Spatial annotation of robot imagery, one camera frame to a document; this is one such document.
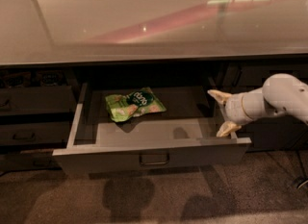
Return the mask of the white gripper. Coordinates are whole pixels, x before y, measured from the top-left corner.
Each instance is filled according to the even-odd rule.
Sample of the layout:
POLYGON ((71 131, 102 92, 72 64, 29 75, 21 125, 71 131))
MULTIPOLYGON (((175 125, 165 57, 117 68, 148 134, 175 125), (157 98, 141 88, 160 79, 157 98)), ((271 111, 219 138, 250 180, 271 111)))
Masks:
POLYGON ((225 112, 230 121, 225 121, 217 132, 217 137, 228 137, 232 133, 240 130, 241 125, 252 122, 252 118, 247 114, 244 106, 244 99, 249 96, 247 92, 231 94, 217 89, 209 89, 208 94, 219 104, 225 105, 225 112))

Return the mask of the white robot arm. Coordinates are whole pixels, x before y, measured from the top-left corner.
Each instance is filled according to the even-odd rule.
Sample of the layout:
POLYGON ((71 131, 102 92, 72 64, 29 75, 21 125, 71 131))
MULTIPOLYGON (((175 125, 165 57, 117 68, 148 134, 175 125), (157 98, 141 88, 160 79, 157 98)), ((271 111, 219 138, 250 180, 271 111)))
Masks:
POLYGON ((274 74, 252 91, 232 94, 210 89, 208 94, 224 106, 226 120, 217 132, 218 137, 227 137, 261 118, 291 115, 308 122, 308 85, 290 74, 274 74))

